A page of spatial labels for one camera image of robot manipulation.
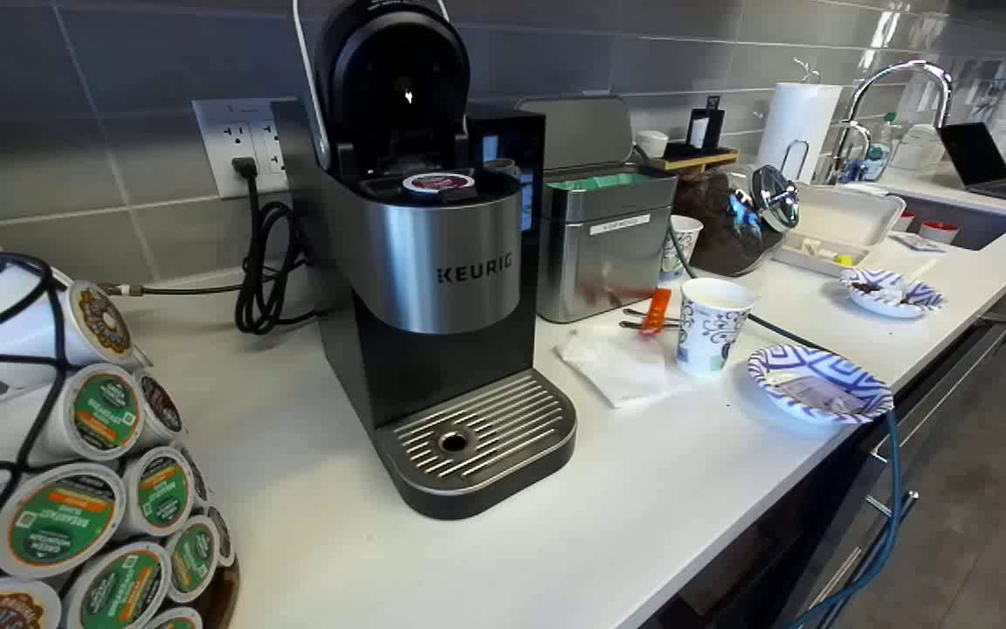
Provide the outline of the patterned paper cup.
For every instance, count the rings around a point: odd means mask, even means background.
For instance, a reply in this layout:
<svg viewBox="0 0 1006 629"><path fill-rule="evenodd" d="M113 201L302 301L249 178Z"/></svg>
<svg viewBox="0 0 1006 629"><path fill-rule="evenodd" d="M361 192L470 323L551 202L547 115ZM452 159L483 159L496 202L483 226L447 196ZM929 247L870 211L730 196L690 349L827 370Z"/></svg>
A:
<svg viewBox="0 0 1006 629"><path fill-rule="evenodd" d="M754 293L738 280L683 280L674 364L683 374L720 374L752 305Z"/></svg>
<svg viewBox="0 0 1006 629"><path fill-rule="evenodd" d="M668 243L662 243L662 264L661 264L661 280L682 280L690 256L694 243L703 235L703 223L694 218L671 218Z"/></svg>

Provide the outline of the K-cup pod carousel rack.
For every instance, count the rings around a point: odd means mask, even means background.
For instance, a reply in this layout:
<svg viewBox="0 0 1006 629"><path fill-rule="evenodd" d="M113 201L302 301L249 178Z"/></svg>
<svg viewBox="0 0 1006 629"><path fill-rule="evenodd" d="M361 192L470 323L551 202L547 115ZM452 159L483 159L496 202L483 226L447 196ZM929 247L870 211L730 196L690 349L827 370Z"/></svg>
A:
<svg viewBox="0 0 1006 629"><path fill-rule="evenodd" d="M238 548L108 301L0 247L0 629L229 629Z"/></svg>

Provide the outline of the Keurig coffee machine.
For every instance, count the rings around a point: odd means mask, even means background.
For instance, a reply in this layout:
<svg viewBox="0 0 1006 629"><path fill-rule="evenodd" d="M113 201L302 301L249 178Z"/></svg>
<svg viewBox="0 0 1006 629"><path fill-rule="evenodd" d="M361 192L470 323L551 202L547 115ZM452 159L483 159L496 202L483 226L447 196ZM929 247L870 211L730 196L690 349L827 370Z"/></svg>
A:
<svg viewBox="0 0 1006 629"><path fill-rule="evenodd" d="M544 119L466 100L444 0L338 0L294 38L277 122L323 359L402 501L475 518L576 441L533 370Z"/></svg>

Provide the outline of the white paper napkin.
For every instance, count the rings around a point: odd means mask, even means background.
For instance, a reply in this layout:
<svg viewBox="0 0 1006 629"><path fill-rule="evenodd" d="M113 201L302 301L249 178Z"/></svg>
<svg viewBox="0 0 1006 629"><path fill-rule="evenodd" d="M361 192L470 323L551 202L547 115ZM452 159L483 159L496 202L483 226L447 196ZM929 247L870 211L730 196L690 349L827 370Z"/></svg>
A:
<svg viewBox="0 0 1006 629"><path fill-rule="evenodd" d="M649 407L690 387L690 378L674 367L668 336L578 329L556 345L556 358L611 411Z"/></svg>

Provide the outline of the metal tin box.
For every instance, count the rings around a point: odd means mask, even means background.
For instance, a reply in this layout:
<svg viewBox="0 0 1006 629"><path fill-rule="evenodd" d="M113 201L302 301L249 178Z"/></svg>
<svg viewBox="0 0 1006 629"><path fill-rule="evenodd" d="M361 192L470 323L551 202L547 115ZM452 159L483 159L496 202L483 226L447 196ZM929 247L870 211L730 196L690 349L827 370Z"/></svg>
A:
<svg viewBox="0 0 1006 629"><path fill-rule="evenodd" d="M524 101L524 111L544 119L537 314L568 324L647 298L678 178L631 165L619 100Z"/></svg>

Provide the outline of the wooden shelf organizer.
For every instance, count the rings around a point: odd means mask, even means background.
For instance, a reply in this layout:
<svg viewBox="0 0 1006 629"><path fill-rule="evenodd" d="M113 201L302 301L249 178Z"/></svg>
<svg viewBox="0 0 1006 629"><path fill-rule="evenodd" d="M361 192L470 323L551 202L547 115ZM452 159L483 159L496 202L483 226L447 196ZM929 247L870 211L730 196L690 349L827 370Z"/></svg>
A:
<svg viewBox="0 0 1006 629"><path fill-rule="evenodd" d="M683 138L671 141L668 132L641 130L631 144L631 165L653 174L678 174L694 168L733 165L738 154L720 144L723 104L709 95L683 122Z"/></svg>

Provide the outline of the blue patterned paper plate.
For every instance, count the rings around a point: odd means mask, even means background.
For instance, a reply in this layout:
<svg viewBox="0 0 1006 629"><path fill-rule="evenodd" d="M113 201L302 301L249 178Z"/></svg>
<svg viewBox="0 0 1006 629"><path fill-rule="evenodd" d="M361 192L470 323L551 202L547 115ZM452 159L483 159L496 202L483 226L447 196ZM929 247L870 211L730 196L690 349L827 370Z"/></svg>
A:
<svg viewBox="0 0 1006 629"><path fill-rule="evenodd" d="M894 411L894 391L858 364L812 345L769 345L746 358L752 387L809 426L862 426Z"/></svg>

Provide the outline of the white takeout foam container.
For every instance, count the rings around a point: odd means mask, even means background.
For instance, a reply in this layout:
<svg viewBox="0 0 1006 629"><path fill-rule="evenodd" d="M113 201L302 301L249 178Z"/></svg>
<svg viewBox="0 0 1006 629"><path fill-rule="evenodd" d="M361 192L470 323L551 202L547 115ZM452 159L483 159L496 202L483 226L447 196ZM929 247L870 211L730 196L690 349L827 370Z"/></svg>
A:
<svg viewBox="0 0 1006 629"><path fill-rule="evenodd" d="M838 277L870 258L900 211L904 201L891 192L801 185L801 223L772 247L772 258L806 272Z"/></svg>

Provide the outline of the paper towel roll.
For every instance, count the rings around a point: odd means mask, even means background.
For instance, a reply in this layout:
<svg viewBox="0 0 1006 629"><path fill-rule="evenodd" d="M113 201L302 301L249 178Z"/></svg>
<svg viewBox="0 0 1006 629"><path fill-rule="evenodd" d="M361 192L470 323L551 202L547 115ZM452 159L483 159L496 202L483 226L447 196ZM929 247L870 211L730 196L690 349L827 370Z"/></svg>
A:
<svg viewBox="0 0 1006 629"><path fill-rule="evenodd" d="M838 100L838 83L777 83L769 101L759 161L777 168L791 182L809 182Z"/></svg>

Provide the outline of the small blue paper plate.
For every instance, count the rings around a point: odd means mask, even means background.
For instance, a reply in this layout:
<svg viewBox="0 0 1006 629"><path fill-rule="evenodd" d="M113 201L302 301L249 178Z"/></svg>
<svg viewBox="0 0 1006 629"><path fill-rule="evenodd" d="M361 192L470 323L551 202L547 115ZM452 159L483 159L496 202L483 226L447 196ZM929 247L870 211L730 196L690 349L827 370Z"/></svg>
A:
<svg viewBox="0 0 1006 629"><path fill-rule="evenodd" d="M915 323L944 305L929 285L886 268L847 268L843 285L853 305L879 320Z"/></svg>

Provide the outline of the black laptop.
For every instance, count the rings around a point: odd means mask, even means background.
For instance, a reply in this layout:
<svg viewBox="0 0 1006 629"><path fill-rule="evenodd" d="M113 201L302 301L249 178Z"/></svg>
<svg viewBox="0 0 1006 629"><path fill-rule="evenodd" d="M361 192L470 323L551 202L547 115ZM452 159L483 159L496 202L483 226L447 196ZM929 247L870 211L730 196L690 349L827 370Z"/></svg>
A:
<svg viewBox="0 0 1006 629"><path fill-rule="evenodd" d="M939 141L968 192L1006 201L1006 159L983 122L944 126Z"/></svg>

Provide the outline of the orange handled utensil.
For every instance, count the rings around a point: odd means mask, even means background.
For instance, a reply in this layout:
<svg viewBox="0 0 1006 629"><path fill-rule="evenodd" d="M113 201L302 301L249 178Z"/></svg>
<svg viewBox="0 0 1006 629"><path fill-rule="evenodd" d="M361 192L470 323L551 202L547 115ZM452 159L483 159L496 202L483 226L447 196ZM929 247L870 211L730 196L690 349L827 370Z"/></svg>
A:
<svg viewBox="0 0 1006 629"><path fill-rule="evenodd" d="M639 336L662 332L668 305L671 305L671 292L668 287L653 292L649 308L647 308L641 324L639 324Z"/></svg>

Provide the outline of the white wall power outlet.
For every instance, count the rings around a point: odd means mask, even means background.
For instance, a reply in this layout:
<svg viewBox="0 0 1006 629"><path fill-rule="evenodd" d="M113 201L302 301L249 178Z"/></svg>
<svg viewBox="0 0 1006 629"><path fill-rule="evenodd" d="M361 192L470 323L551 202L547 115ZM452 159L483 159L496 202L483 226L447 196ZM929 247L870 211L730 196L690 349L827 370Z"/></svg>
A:
<svg viewBox="0 0 1006 629"><path fill-rule="evenodd" d="M221 196L243 196L238 159L252 159L260 192L287 189L278 130L267 100L198 100L193 104L202 151Z"/></svg>

